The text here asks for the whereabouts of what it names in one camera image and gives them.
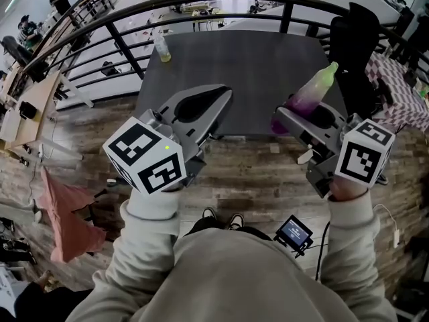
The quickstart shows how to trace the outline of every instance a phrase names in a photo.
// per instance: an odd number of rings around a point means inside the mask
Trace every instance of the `dark gray tabletop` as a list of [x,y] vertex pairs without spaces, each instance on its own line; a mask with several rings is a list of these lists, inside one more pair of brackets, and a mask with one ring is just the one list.
[[[316,72],[329,65],[314,38],[261,31],[195,32],[166,36],[171,61],[154,51],[134,116],[158,109],[174,93],[223,84],[233,104],[216,132],[226,136],[271,136],[271,115]],[[323,99],[347,115],[337,83]]]

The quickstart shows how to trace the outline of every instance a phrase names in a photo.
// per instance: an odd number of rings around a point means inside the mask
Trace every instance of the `fluorescent light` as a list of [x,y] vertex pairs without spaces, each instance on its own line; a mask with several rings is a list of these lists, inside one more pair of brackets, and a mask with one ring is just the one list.
[[5,13],[7,12],[7,11],[9,11],[9,8],[11,8],[12,7],[12,5],[13,5],[13,3],[15,2],[15,0],[12,0],[10,3],[9,3],[9,5],[6,7],[6,9],[5,9]]

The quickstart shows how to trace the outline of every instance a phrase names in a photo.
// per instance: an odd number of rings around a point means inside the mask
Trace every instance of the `small monitor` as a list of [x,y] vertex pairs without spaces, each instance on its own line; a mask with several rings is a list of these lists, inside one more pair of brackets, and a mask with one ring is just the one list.
[[275,239],[280,239],[281,243],[287,244],[297,252],[312,244],[310,237],[313,232],[293,215],[290,216],[275,234]]

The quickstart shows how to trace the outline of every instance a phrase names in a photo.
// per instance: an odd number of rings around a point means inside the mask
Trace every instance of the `red and white checkered cloth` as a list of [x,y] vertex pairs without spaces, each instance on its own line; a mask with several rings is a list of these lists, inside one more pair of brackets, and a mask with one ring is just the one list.
[[365,73],[370,81],[382,78],[390,88],[393,104],[383,103],[385,119],[378,119],[380,124],[395,127],[408,124],[425,131],[429,126],[429,109],[419,98],[418,92],[411,89],[404,81],[407,68],[402,64],[374,52],[368,61]]

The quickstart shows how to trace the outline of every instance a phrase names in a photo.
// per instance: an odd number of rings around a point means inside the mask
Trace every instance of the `pink cloth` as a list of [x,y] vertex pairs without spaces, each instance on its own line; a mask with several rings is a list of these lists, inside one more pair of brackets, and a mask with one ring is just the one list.
[[48,212],[54,228],[56,247],[51,260],[69,262],[84,253],[101,250],[106,232],[72,213],[95,202],[93,195],[84,188],[58,182],[44,167],[42,180],[45,191],[38,199],[38,206]]

